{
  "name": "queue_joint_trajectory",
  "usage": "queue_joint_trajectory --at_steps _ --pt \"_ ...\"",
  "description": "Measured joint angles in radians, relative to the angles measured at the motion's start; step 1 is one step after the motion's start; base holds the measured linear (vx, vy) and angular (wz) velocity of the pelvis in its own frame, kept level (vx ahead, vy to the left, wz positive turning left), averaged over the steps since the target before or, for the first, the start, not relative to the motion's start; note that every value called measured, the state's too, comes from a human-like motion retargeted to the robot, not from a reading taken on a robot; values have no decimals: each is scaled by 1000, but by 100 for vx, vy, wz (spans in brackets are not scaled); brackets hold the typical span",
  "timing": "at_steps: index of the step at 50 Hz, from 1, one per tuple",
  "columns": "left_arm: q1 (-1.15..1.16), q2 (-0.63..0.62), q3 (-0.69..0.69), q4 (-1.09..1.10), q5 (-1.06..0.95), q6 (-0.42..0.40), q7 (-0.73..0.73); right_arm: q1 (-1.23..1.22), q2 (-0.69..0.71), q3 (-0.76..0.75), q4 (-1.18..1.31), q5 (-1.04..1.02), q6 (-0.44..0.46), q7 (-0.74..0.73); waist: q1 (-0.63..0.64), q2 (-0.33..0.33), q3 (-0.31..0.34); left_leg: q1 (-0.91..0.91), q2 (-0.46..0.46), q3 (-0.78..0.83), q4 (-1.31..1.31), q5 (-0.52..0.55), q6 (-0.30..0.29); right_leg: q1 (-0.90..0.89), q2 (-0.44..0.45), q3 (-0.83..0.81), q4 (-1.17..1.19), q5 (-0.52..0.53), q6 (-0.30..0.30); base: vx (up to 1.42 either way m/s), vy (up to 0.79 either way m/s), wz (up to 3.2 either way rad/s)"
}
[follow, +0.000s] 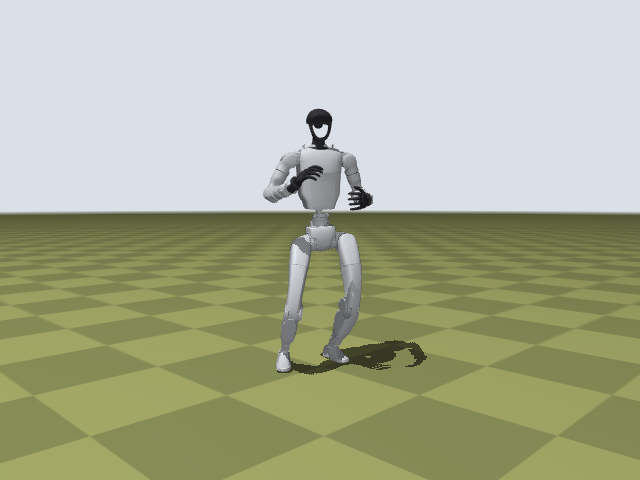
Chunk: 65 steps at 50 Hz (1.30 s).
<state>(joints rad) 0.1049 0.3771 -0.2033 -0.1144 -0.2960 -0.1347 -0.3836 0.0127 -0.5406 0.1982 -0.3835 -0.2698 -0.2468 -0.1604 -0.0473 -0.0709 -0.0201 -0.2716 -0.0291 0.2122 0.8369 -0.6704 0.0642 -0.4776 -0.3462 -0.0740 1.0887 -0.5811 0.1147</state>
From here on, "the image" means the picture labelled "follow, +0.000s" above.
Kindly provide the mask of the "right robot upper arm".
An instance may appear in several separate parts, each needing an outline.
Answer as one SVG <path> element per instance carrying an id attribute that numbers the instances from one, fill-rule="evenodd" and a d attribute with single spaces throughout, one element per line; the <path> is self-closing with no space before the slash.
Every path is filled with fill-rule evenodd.
<path id="1" fill-rule="evenodd" d="M 279 186 L 285 182 L 287 176 L 290 173 L 289 172 L 290 168 L 294 168 L 299 164 L 300 153 L 301 153 L 300 151 L 290 152 L 290 153 L 284 154 L 281 157 L 280 162 L 276 167 L 268 186 Z M 277 202 L 272 200 L 271 198 L 266 198 L 266 197 L 263 197 L 263 198 L 267 199 L 272 203 Z"/>

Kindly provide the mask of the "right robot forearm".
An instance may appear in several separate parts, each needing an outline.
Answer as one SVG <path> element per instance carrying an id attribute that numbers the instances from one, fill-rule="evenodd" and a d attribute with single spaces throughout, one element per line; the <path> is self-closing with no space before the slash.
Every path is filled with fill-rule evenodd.
<path id="1" fill-rule="evenodd" d="M 274 201 L 278 201 L 282 198 L 290 196 L 291 194 L 295 194 L 298 189 L 293 193 L 287 191 L 287 187 L 290 185 L 290 180 L 288 180 L 287 183 L 281 184 L 279 186 L 268 186 L 263 192 L 263 197 L 271 198 Z"/>

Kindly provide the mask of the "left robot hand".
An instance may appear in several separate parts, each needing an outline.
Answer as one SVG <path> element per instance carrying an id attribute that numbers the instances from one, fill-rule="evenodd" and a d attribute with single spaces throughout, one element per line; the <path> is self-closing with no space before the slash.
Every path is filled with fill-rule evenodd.
<path id="1" fill-rule="evenodd" d="M 359 197 L 348 198 L 348 200 L 359 200 L 359 202 L 349 203 L 349 205 L 360 205 L 356 208 L 351 208 L 350 210 L 360 210 L 365 208 L 366 206 L 371 205 L 372 198 L 369 193 L 365 193 L 364 190 L 359 186 L 354 186 L 354 189 L 359 190 L 360 192 L 350 192 L 348 195 L 359 195 Z"/>

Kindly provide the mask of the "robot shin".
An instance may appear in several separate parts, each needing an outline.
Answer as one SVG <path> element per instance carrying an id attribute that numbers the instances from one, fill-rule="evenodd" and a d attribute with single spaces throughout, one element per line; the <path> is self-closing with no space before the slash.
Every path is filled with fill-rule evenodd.
<path id="1" fill-rule="evenodd" d="M 293 319 L 288 319 L 288 314 L 289 314 L 289 311 L 287 311 L 286 304 L 285 304 L 284 315 L 283 315 L 282 326 L 281 326 L 282 345 L 281 345 L 280 353 L 283 352 L 284 350 L 288 353 L 290 344 L 294 341 L 296 331 L 297 331 L 298 321 L 295 321 Z"/>
<path id="2" fill-rule="evenodd" d="M 359 309 L 360 307 L 357 313 L 353 313 L 352 316 L 343 316 L 341 312 L 337 310 L 333 323 L 333 332 L 327 346 L 329 350 L 336 347 L 336 345 L 339 347 L 344 338 L 350 333 L 358 319 Z"/>

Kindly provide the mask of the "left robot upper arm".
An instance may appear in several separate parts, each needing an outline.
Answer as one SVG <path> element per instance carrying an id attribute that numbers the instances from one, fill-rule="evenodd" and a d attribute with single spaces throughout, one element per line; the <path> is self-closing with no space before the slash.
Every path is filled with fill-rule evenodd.
<path id="1" fill-rule="evenodd" d="M 359 192 L 359 190 L 354 189 L 354 186 L 359 186 L 362 188 L 361 178 L 360 178 L 359 170 L 357 167 L 356 158 L 354 157 L 354 155 L 347 152 L 340 151 L 340 153 L 342 156 L 342 167 L 345 168 L 344 172 L 352 188 L 352 192 Z M 355 198 L 355 197 L 356 195 L 351 195 L 351 198 Z M 353 201 L 357 202 L 356 200 L 353 200 Z"/>

